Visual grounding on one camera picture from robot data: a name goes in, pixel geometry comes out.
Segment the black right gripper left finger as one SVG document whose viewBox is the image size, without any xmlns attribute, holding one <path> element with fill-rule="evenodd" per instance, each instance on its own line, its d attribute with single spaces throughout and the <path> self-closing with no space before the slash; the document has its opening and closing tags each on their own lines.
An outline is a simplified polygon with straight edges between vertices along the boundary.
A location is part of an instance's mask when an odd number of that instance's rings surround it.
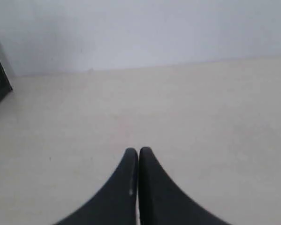
<svg viewBox="0 0 281 225">
<path fill-rule="evenodd" d="M 125 150 L 114 173 L 83 206 L 58 225 L 135 225 L 137 223 L 138 154 Z"/>
</svg>

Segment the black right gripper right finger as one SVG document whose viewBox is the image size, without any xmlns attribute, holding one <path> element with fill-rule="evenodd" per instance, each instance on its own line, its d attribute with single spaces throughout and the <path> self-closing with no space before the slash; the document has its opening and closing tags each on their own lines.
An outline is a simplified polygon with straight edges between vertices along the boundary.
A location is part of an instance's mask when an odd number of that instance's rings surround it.
<svg viewBox="0 0 281 225">
<path fill-rule="evenodd" d="M 163 169 L 153 151 L 139 152 L 138 202 L 142 225 L 227 225 L 186 195 Z"/>
</svg>

